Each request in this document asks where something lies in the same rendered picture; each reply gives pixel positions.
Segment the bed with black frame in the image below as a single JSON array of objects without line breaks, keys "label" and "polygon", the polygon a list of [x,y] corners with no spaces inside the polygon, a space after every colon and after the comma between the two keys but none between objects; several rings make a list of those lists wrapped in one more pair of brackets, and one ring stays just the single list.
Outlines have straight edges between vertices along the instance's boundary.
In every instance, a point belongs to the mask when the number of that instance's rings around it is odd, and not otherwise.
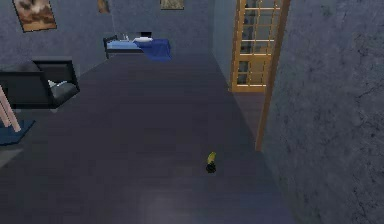
[{"label": "bed with black frame", "polygon": [[142,53],[143,50],[129,40],[119,40],[116,35],[103,39],[105,56],[110,58],[111,54]]}]

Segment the blue blanket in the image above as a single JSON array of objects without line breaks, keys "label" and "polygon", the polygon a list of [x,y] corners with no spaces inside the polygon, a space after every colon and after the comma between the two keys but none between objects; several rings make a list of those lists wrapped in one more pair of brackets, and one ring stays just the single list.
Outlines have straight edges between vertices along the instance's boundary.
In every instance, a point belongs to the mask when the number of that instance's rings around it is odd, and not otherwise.
[{"label": "blue blanket", "polygon": [[154,61],[169,61],[171,59],[171,45],[168,39],[152,39],[145,42],[135,41],[143,53]]}]

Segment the brown framed wall picture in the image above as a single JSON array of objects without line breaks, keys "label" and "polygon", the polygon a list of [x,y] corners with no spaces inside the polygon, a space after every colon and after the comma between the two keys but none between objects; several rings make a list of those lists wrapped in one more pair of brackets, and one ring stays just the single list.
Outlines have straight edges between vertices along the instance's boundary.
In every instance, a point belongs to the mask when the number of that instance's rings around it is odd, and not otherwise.
[{"label": "brown framed wall picture", "polygon": [[56,29],[49,0],[12,0],[24,33]]}]

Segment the yellow-green and black small object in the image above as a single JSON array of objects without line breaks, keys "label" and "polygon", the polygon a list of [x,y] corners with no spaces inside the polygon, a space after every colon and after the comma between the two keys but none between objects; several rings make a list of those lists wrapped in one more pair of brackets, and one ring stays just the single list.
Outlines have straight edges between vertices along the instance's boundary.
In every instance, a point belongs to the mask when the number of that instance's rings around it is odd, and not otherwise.
[{"label": "yellow-green and black small object", "polygon": [[216,172],[215,158],[216,158],[215,152],[211,152],[207,157],[206,171],[208,173],[215,173]]}]

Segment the blue floor cloth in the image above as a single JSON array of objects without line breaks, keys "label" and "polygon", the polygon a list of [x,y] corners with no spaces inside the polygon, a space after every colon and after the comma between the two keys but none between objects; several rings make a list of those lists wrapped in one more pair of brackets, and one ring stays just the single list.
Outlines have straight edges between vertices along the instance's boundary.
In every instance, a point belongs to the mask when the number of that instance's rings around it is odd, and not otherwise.
[{"label": "blue floor cloth", "polygon": [[20,121],[21,130],[18,132],[15,132],[11,126],[5,127],[3,124],[0,124],[0,146],[18,144],[34,123],[34,120]]}]

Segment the wooden door frame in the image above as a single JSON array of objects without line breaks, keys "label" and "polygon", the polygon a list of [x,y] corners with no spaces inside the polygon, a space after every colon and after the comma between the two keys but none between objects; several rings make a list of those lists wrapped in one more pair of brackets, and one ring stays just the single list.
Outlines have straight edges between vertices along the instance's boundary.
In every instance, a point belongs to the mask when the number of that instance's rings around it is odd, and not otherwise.
[{"label": "wooden door frame", "polygon": [[277,31],[276,31],[276,37],[275,37],[275,46],[272,54],[272,59],[270,62],[270,69],[269,69],[268,79],[266,84],[264,104],[262,107],[262,112],[260,115],[260,120],[258,123],[258,129],[257,129],[255,150],[258,152],[262,151],[262,141],[263,141],[264,131],[266,128],[269,107],[272,99],[274,81],[276,78],[277,66],[279,62],[280,51],[282,47],[283,36],[285,31],[285,25],[287,22],[290,2],[291,0],[282,0],[282,4],[281,4],[281,12],[279,16],[279,23],[277,25]]}]

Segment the wooden lattice room door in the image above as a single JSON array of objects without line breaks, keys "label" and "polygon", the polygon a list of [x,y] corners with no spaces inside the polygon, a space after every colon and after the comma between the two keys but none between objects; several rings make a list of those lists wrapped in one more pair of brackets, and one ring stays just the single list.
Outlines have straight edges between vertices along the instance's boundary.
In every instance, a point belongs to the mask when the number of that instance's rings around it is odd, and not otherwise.
[{"label": "wooden lattice room door", "polygon": [[231,92],[264,92],[284,0],[238,0],[232,41]]}]

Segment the grey-green framed wall picture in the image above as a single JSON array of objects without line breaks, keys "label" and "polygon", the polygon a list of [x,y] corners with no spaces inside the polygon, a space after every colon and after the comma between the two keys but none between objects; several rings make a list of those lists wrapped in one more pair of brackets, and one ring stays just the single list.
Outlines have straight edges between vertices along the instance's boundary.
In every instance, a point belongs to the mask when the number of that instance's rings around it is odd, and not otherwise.
[{"label": "grey-green framed wall picture", "polygon": [[160,0],[162,10],[183,10],[184,0]]}]

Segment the grey cushion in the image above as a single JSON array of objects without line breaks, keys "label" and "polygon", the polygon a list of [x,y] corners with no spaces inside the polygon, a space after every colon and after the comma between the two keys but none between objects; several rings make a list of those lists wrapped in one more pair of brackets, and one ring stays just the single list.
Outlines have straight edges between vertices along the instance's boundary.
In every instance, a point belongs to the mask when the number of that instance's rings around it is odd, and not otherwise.
[{"label": "grey cushion", "polygon": [[48,84],[54,99],[59,102],[64,102],[78,93],[78,88],[76,85],[68,81],[55,83],[49,80]]}]

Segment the pink wooden stand legs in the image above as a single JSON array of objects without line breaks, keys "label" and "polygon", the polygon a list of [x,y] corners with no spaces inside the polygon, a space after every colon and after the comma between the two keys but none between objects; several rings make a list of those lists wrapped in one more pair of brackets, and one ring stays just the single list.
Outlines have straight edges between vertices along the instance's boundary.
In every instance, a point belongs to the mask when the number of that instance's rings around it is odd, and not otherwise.
[{"label": "pink wooden stand legs", "polygon": [[5,127],[12,127],[15,132],[20,132],[21,127],[0,85],[0,119]]}]

